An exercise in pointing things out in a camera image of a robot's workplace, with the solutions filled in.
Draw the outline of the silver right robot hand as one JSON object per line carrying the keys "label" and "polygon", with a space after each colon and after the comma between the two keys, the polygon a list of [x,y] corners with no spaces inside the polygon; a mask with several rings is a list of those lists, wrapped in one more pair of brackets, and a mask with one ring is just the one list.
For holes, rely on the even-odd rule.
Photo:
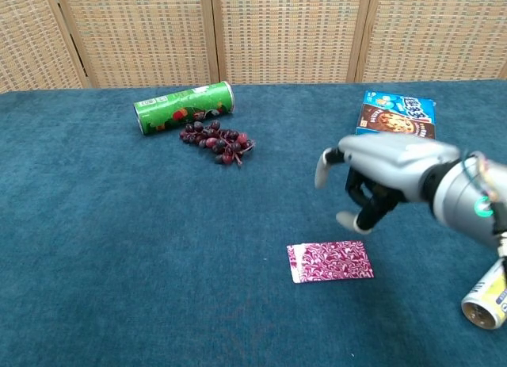
{"label": "silver right robot hand", "polygon": [[433,170],[452,166],[459,148],[416,135],[377,132],[341,138],[336,147],[321,153],[314,174],[317,189],[326,184],[331,166],[349,165],[346,190],[361,207],[360,212],[342,211],[337,222],[366,235],[399,202],[430,201],[423,185]]}

